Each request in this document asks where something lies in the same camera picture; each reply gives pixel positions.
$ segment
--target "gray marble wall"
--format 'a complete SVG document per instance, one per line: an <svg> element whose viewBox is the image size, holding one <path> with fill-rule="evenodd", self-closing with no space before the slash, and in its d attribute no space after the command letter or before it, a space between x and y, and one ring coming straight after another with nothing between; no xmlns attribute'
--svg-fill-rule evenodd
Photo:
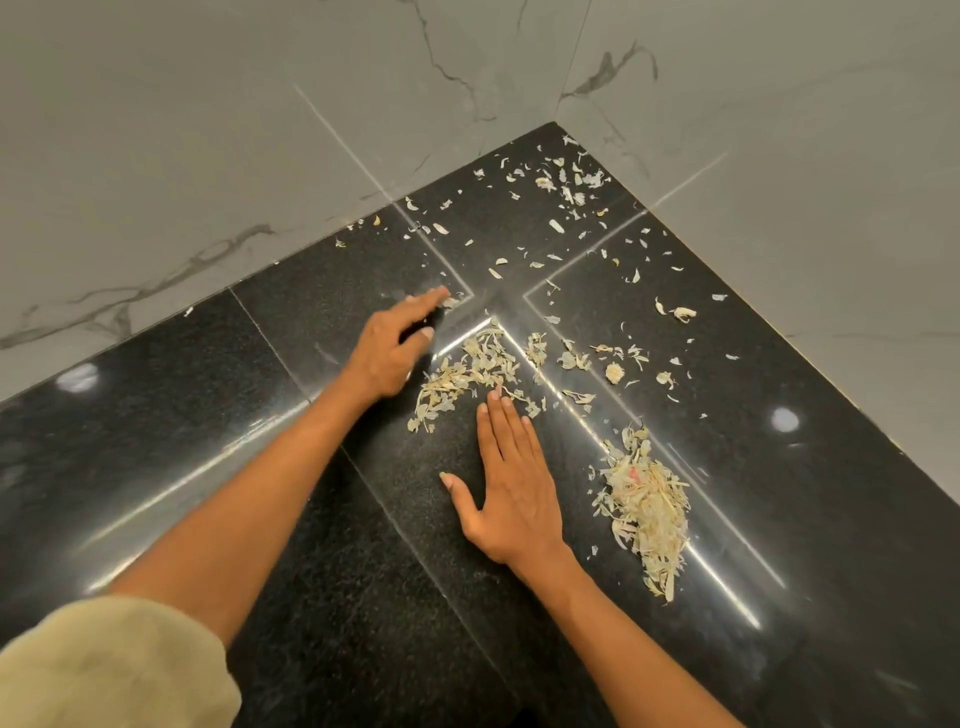
<svg viewBox="0 0 960 728"><path fill-rule="evenodd" d="M960 497L960 4L593 0L558 121Z"/></svg>
<svg viewBox="0 0 960 728"><path fill-rule="evenodd" d="M13 0L0 400L553 119L588 0Z"/></svg>

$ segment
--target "person's left arm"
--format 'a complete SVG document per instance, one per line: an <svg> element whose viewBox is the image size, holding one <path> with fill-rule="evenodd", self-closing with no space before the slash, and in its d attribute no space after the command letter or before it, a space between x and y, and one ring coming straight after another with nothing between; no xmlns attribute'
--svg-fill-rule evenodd
<svg viewBox="0 0 960 728"><path fill-rule="evenodd" d="M400 391L433 329L402 344L400 334L448 295L435 288L373 314L344 370L307 411L108 591L173 607L229 645L334 450L371 404Z"/></svg>

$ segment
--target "hand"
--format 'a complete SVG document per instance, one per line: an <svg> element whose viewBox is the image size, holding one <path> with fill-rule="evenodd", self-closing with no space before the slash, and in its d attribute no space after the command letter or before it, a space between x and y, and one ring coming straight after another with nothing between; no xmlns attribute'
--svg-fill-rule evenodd
<svg viewBox="0 0 960 728"><path fill-rule="evenodd" d="M433 328L421 328L402 344L400 334L425 319L449 295L444 287L433 288L422 296L407 296L393 308L370 317L341 374L365 404L392 397L403 388L414 364L430 346Z"/></svg>
<svg viewBox="0 0 960 728"><path fill-rule="evenodd" d="M531 574L569 551L557 487L530 418L521 419L499 387L477 408L477 441L487 476L483 510L459 477L441 473L441 480L468 540L529 585Z"/></svg>

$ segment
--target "black granite surface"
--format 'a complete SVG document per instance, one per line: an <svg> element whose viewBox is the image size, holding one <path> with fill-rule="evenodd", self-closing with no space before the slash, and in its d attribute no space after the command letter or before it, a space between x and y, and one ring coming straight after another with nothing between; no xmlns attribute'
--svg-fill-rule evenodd
<svg viewBox="0 0 960 728"><path fill-rule="evenodd" d="M598 168L563 136L546 125L413 194L418 209L387 206L381 225L371 217L340 231L345 247L327 239L234 290L311 396L376 308L429 285L464 296L438 329L436 353L458 351L490 315L517 353L530 332L547 331L546 382L533 385L524 370L523 388L550 403L563 388L598 395L588 416L561 403L536 419L564 532L628 614L750 724L955 722L960 508L616 181L574 187L596 196L579 220L558 207L558 191L536 188L542 166L559 184L547 159L564 158L569 179L575 160ZM531 169L508 182L524 163ZM417 223L431 231L411 231ZM488 268L501 256L510 262L495 279ZM698 315L684 325L660 315L657 300ZM561 336L580 350L637 344L651 361L641 371L627 360L612 387L599 354L590 372L553 363ZM664 371L673 390L655 380ZM533 598L464 541L437 480L454 471L482 499L474 402L445 413L435 434L410 434L415 396L408 388L368 413L346 442L350 459L522 699L557 725L609 723ZM669 605L646 591L641 564L590 507L600 484L587 467L599 464L602 440L640 418L655 455L690 483L691 544Z"/></svg>
<svg viewBox="0 0 960 728"><path fill-rule="evenodd" d="M0 644L95 595L306 403L227 291L0 405ZM228 661L237 725L518 710L339 453Z"/></svg>

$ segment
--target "cream fabric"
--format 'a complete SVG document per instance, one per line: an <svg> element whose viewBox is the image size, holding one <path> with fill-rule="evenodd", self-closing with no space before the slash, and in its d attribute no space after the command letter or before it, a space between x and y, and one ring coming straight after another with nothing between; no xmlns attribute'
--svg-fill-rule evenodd
<svg viewBox="0 0 960 728"><path fill-rule="evenodd" d="M227 728L239 710L220 640L146 599L68 604L0 652L3 728Z"/></svg>

